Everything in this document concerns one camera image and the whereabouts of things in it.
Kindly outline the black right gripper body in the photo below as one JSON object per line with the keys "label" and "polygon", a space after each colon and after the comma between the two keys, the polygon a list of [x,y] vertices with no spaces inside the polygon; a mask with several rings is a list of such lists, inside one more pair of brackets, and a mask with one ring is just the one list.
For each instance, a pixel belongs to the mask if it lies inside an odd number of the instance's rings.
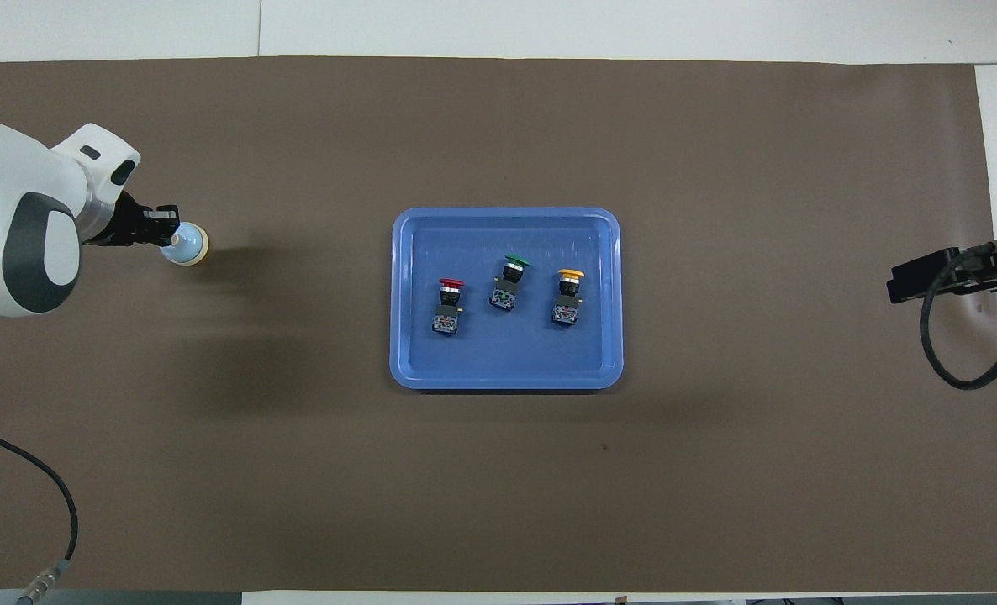
{"label": "black right gripper body", "polygon": [[930,267],[917,279],[915,297],[982,291],[997,291],[997,240],[968,248],[949,246],[931,254]]}

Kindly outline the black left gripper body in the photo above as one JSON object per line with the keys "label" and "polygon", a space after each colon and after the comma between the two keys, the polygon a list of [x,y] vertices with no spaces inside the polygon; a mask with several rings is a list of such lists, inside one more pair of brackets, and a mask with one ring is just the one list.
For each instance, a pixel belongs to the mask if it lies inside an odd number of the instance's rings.
{"label": "black left gripper body", "polygon": [[163,207],[142,206],[129,192],[121,192],[114,204],[110,221],[95,236],[87,237],[85,245],[130,246],[133,244],[163,245],[163,226],[153,214]]}

